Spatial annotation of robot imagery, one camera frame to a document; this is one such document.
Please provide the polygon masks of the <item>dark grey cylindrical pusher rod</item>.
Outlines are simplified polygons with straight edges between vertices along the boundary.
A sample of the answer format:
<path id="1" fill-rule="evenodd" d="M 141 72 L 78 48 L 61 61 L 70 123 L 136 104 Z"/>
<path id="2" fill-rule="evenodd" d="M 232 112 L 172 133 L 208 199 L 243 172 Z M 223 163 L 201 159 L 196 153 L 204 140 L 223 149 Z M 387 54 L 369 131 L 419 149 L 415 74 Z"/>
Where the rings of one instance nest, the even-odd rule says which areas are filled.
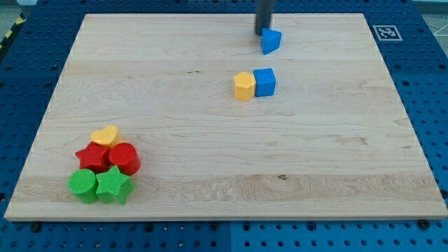
<path id="1" fill-rule="evenodd" d="M 255 10 L 254 32 L 261 36 L 263 29 L 269 29 L 272 14 L 274 12 L 275 0 L 258 0 Z"/>

